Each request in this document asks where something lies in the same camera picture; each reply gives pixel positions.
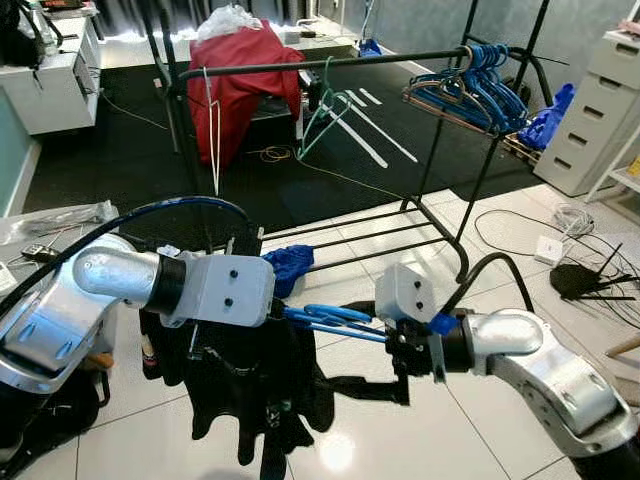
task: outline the red cloth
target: red cloth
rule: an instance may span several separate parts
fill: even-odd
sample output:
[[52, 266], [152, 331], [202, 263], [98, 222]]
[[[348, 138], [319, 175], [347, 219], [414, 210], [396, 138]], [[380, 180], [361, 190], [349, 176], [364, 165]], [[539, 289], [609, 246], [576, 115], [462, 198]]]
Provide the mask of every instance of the red cloth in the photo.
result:
[[[304, 60], [300, 52], [282, 46], [269, 23], [262, 20], [262, 30], [242, 28], [240, 31], [214, 37], [199, 45], [191, 45], [189, 69], [268, 63], [292, 63]], [[211, 98], [220, 101], [220, 166], [226, 167], [235, 155], [251, 123], [251, 116], [260, 102], [260, 94], [284, 97], [294, 118], [300, 114], [300, 87], [298, 72], [251, 73], [209, 78]], [[209, 109], [204, 78], [188, 81], [187, 93], [191, 116], [196, 129], [200, 161], [211, 165], [209, 149]], [[217, 146], [217, 108], [213, 113], [213, 152]]]

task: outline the black metal clothes rack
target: black metal clothes rack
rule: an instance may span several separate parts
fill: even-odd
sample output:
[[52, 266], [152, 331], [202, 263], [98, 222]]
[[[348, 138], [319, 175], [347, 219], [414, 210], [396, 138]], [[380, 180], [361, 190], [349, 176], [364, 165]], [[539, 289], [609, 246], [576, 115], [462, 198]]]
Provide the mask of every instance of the black metal clothes rack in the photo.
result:
[[[471, 23], [473, 22], [473, 16], [475, 15], [476, 4], [477, 4], [477, 0], [474, 0], [472, 4], [472, 11], [470, 12], [470, 15], [469, 15], [470, 20], [467, 22], [469, 28]], [[174, 138], [175, 148], [177, 149], [177, 151], [179, 151], [179, 153], [181, 153], [184, 161], [188, 164], [187, 168], [189, 168], [190, 171], [194, 172], [194, 174], [192, 175], [192, 179], [193, 179], [192, 186], [196, 190], [196, 193], [201, 193], [201, 190], [199, 188], [199, 185], [197, 183], [197, 178], [195, 175], [195, 166], [197, 163], [196, 162], [197, 157], [195, 153], [192, 153], [193, 142], [189, 140], [189, 136], [185, 129], [185, 121], [181, 117], [182, 115], [181, 112], [184, 112], [185, 110], [185, 88], [181, 86], [184, 86], [186, 81], [191, 78], [202, 77], [204, 75], [204, 72], [203, 72], [203, 69], [198, 69], [198, 70], [189, 70], [180, 74], [177, 73], [175, 57], [173, 55], [173, 47], [171, 45], [171, 40], [169, 38], [168, 14], [166, 10], [164, 10], [163, 8], [160, 9], [160, 21], [162, 25], [164, 45], [167, 51], [167, 60], [168, 60], [167, 67], [165, 67], [165, 65], [162, 63], [160, 59], [157, 46], [154, 46], [155, 39], [153, 38], [151, 24], [148, 20], [145, 21], [145, 28], [147, 29], [147, 36], [148, 36], [149, 43], [151, 45], [151, 50], [154, 55], [154, 61], [156, 63], [158, 70], [161, 73], [161, 77], [162, 77], [161, 80], [163, 82], [163, 87], [165, 91], [165, 100], [168, 104], [167, 113], [170, 117], [173, 117], [173, 118], [170, 118], [170, 125], [172, 130], [172, 136]], [[397, 63], [397, 62], [404, 62], [404, 61], [432, 60], [432, 59], [462, 60], [462, 58], [466, 56], [467, 56], [466, 50], [462, 48], [458, 48], [455, 50], [422, 52], [422, 53], [413, 53], [413, 54], [404, 54], [404, 55], [385, 55], [380, 57], [335, 59], [331, 62], [331, 67], [339, 68], [343, 66], [373, 65], [373, 64], [382, 64], [382, 63]], [[510, 56], [521, 62], [523, 61], [524, 58], [527, 58], [529, 62], [533, 63], [533, 60], [532, 60], [533, 57], [523, 52], [514, 51]], [[238, 75], [238, 74], [249, 74], [249, 73], [258, 73], [258, 72], [293, 71], [293, 70], [313, 69], [313, 68], [322, 69], [325, 67], [325, 65], [326, 65], [326, 62], [324, 60], [320, 60], [320, 61], [305, 61], [305, 62], [299, 62], [299, 63], [271, 64], [271, 65], [243, 65], [243, 66], [215, 67], [215, 68], [209, 67], [209, 68], [206, 68], [205, 70], [206, 70], [207, 77], [214, 77], [214, 76], [220, 76], [220, 75]], [[314, 245], [313, 247], [314, 249], [326, 248], [329, 246], [334, 246], [342, 243], [362, 240], [365, 238], [383, 236], [391, 233], [397, 233], [404, 230], [422, 228], [426, 226], [432, 226], [433, 228], [435, 228], [435, 230], [440, 234], [440, 237], [436, 237], [436, 238], [425, 240], [418, 243], [403, 245], [401, 247], [382, 250], [382, 251], [371, 253], [368, 255], [360, 255], [360, 256], [356, 256], [354, 258], [350, 258], [342, 261], [314, 266], [310, 269], [310, 271], [323, 270], [323, 269], [337, 267], [337, 266], [352, 263], [352, 262], [357, 262], [360, 260], [366, 260], [369, 258], [379, 257], [379, 256], [396, 253], [404, 250], [410, 250], [410, 249], [422, 247], [425, 245], [435, 244], [439, 242], [446, 242], [455, 250], [455, 252], [458, 254], [460, 258], [460, 270], [456, 275], [456, 281], [459, 283], [462, 282], [469, 271], [469, 257], [464, 247], [461, 244], [462, 233], [464, 231], [464, 227], [467, 223], [467, 220], [471, 213], [473, 205], [478, 197], [481, 184], [486, 176], [489, 164], [491, 162], [491, 158], [493, 157], [496, 147], [500, 141], [500, 137], [497, 137], [493, 140], [489, 148], [489, 151], [487, 152], [480, 176], [478, 177], [476, 184], [474, 186], [473, 194], [469, 201], [469, 206], [465, 213], [465, 217], [463, 219], [462, 224], [460, 225], [460, 228], [458, 229], [458, 232], [454, 235], [447, 229], [447, 227], [445, 227], [442, 224], [442, 222], [438, 220], [438, 218], [422, 202], [423, 190], [424, 190], [424, 187], [426, 186], [426, 182], [428, 180], [431, 166], [433, 164], [436, 148], [440, 138], [440, 133], [442, 131], [442, 124], [443, 124], [443, 118], [440, 117], [438, 121], [438, 125], [436, 127], [436, 132], [434, 135], [433, 143], [431, 145], [429, 156], [426, 164], [424, 165], [422, 178], [421, 178], [420, 186], [417, 193], [404, 198], [401, 203], [401, 208], [398, 211], [385, 213], [381, 215], [368, 216], [368, 217], [364, 217], [356, 220], [334, 223], [327, 226], [297, 230], [292, 234], [266, 235], [262, 238], [262, 240], [281, 239], [281, 238], [286, 238], [290, 235], [299, 235], [303, 233], [316, 232], [316, 231], [321, 231], [328, 228], [333, 228], [336, 226], [338, 227], [345, 226], [345, 225], [366, 222], [369, 220], [374, 220], [379, 218], [402, 215], [407, 212], [419, 211], [425, 217], [426, 221], [411, 224], [405, 227], [399, 227], [399, 228], [394, 228], [394, 229], [385, 230], [381, 232], [374, 232], [366, 235], [345, 238], [345, 239], [328, 242], [321, 245]], [[413, 205], [412, 208], [408, 208], [409, 203]]]

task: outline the white desk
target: white desk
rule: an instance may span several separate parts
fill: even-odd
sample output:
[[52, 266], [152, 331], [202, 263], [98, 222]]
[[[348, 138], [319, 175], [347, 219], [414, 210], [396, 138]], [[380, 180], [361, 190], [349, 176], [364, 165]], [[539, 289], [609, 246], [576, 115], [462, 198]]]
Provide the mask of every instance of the white desk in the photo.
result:
[[0, 67], [4, 88], [30, 135], [95, 124], [100, 91], [100, 49], [90, 19], [54, 21], [62, 35], [60, 53], [45, 57], [37, 71]]

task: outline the drawer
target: drawer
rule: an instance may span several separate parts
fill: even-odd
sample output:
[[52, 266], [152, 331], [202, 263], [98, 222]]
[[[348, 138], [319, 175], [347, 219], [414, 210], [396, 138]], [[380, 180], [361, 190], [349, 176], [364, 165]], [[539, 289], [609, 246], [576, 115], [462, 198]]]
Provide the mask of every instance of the drawer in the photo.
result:
[[596, 44], [587, 70], [640, 89], [640, 41], [620, 31], [607, 32]]

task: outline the black floor mat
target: black floor mat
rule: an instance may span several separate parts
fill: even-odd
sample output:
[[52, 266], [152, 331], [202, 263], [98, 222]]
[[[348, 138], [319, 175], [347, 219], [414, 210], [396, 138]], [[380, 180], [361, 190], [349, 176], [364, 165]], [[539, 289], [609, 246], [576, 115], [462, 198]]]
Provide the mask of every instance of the black floor mat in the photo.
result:
[[[164, 106], [153, 86], [152, 66], [103, 71], [102, 85], [116, 105], [167, 125]], [[415, 193], [422, 164], [431, 148], [437, 119], [400, 99], [409, 80], [395, 65], [345, 67], [331, 72], [336, 90], [351, 89], [367, 104], [359, 107], [379, 128], [414, 155], [414, 163], [392, 142], [353, 112], [344, 120], [388, 163], [378, 165], [340, 126], [329, 130], [305, 161], [400, 195]], [[359, 92], [365, 88], [382, 105]], [[43, 148], [25, 211], [110, 198], [121, 211], [185, 193], [193, 193], [184, 162], [173, 154], [168, 130], [145, 123], [100, 100], [94, 128], [43, 136]], [[290, 119], [254, 122], [241, 152], [274, 144], [293, 144]], [[446, 123], [425, 192], [451, 188], [468, 199], [490, 139]], [[210, 169], [197, 165], [201, 185], [213, 191]], [[529, 167], [498, 149], [481, 198], [538, 184]], [[240, 153], [224, 172], [224, 198], [241, 205], [267, 232], [373, 207], [394, 200], [375, 190], [325, 175], [295, 160], [265, 163], [257, 154]], [[223, 220], [207, 215], [216, 239]], [[185, 208], [127, 225], [124, 231], [155, 236], [184, 248], [200, 248], [196, 212]]]

